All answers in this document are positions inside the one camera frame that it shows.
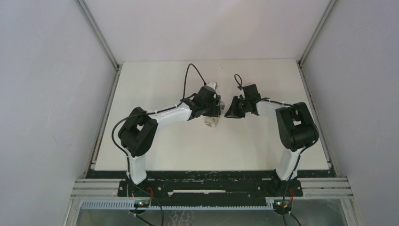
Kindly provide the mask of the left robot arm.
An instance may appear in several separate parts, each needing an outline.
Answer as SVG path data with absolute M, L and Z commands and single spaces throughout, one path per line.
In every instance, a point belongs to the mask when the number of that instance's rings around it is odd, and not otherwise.
M 198 93 L 181 99 L 173 107 L 154 112 L 136 107 L 128 117 L 116 123 L 112 129 L 112 141 L 116 141 L 114 133 L 119 128 L 120 144 L 117 147 L 127 157 L 129 180 L 138 185 L 146 179 L 145 154 L 151 148 L 158 129 L 201 116 L 220 116 L 221 97 L 216 90 L 217 83 L 209 82 Z

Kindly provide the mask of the patterned glasses case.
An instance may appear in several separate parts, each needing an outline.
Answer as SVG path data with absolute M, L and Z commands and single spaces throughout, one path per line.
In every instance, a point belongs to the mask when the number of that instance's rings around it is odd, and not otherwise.
M 219 116 L 217 116 L 217 117 L 205 117 L 205 124 L 208 127 L 211 127 L 211 128 L 216 127 L 218 122 L 219 122 L 219 120 L 220 120 L 220 117 L 223 115 L 224 109 L 225 109 L 225 104 L 224 104 L 224 102 L 221 102 Z

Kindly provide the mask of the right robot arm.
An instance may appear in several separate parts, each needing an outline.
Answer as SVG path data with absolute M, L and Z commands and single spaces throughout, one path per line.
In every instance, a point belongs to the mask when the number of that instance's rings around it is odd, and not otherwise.
M 239 85 L 238 89 L 240 94 L 233 97 L 225 117 L 241 119 L 251 113 L 275 119 L 285 148 L 275 172 L 281 181 L 294 179 L 301 155 L 319 139 L 319 131 L 306 103 L 288 104 L 262 98 L 255 84 Z

